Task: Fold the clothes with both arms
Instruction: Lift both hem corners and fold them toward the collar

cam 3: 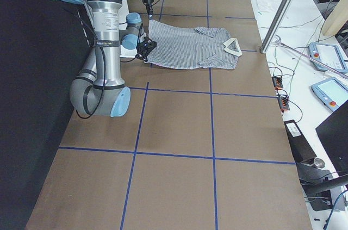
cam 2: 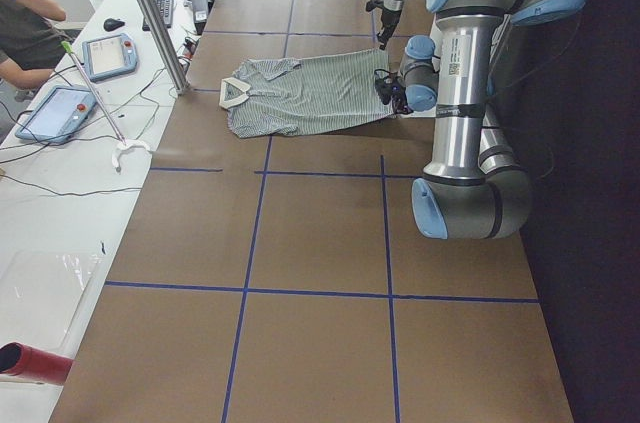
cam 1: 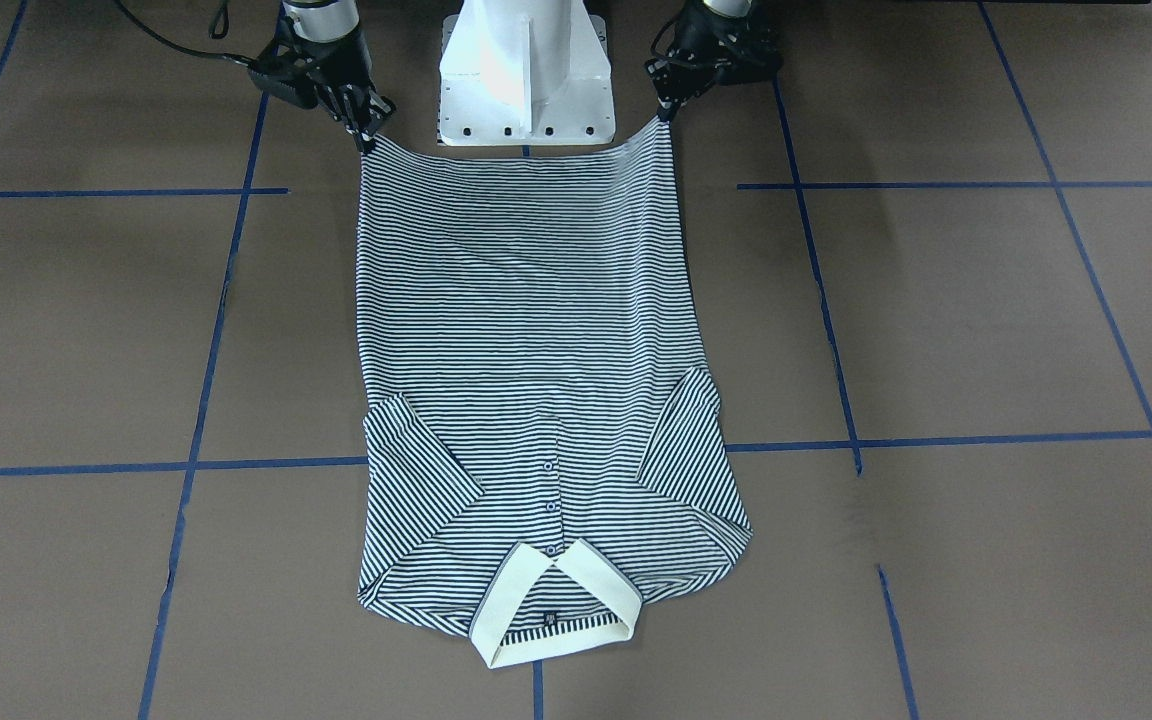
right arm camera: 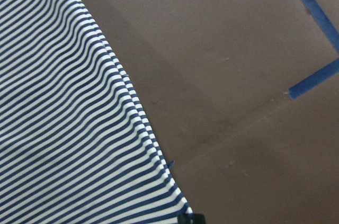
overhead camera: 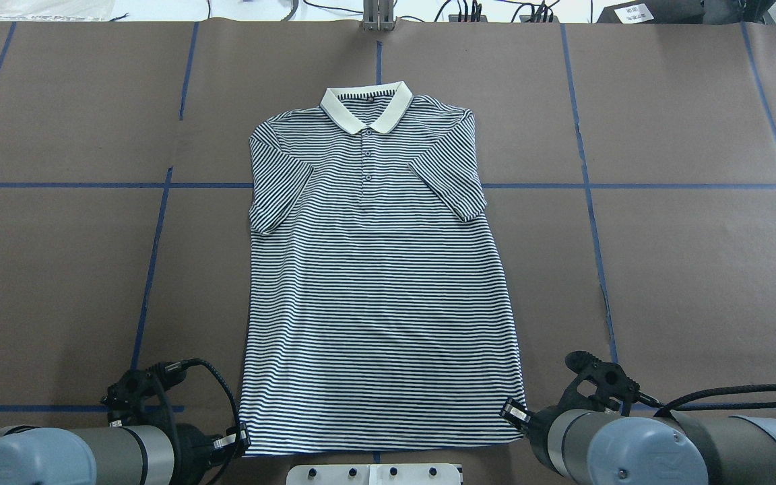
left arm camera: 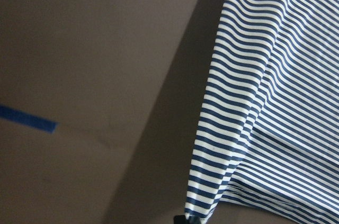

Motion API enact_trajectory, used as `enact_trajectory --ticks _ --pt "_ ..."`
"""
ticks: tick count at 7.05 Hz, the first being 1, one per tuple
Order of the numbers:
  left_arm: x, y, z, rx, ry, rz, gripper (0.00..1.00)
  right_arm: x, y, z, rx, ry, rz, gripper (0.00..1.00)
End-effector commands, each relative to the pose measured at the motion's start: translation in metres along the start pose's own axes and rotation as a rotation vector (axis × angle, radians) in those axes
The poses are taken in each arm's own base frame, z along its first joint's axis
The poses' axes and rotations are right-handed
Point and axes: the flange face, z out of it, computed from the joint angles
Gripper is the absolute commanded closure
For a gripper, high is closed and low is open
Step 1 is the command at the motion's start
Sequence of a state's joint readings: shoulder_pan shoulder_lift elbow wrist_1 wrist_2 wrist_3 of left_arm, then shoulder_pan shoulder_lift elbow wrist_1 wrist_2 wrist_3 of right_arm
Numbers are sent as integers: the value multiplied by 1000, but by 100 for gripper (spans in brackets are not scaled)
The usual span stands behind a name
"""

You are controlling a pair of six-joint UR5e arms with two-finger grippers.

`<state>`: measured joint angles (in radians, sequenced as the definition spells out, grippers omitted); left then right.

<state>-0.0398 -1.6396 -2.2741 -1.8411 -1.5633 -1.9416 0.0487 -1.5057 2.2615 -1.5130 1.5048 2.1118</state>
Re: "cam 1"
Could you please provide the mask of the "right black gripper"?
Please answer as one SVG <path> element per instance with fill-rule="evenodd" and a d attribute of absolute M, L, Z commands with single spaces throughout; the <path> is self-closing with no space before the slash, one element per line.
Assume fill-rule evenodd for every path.
<path fill-rule="evenodd" d="M 361 26 L 329 41 L 311 41 L 294 31 L 291 18 L 280 18 L 273 40 L 247 73 L 265 94 L 301 109 L 340 113 L 362 156 L 376 149 L 376 136 L 396 111 L 389 97 L 370 92 L 374 85 Z"/>

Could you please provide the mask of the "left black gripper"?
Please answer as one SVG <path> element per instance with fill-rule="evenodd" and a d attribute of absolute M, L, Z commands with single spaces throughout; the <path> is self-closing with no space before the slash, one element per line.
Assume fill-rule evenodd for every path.
<path fill-rule="evenodd" d="M 658 29 L 649 53 L 644 69 L 664 123 L 710 88 L 770 81 L 785 63 L 764 8 L 682 8 Z"/>

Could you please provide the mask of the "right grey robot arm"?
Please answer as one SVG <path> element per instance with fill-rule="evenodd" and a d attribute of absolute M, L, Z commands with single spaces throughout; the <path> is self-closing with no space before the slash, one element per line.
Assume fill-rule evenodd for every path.
<path fill-rule="evenodd" d="M 296 108 L 321 108 L 361 154 L 376 149 L 396 106 L 372 81 L 369 46 L 353 1 L 283 1 L 273 40 L 247 65 L 265 94 Z"/>

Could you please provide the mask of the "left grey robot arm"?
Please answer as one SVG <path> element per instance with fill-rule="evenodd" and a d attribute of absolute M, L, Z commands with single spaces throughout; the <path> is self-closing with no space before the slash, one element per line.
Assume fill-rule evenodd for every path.
<path fill-rule="evenodd" d="M 710 88 L 770 82 L 782 65 L 758 1 L 685 1 L 655 33 L 644 70 L 657 94 L 655 118 L 668 123 Z"/>

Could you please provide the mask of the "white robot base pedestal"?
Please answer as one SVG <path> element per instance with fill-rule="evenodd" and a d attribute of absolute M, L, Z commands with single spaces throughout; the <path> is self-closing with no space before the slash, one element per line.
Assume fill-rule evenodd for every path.
<path fill-rule="evenodd" d="M 605 20 L 582 1 L 467 1 L 442 24 L 445 146 L 598 146 L 616 136 Z"/>

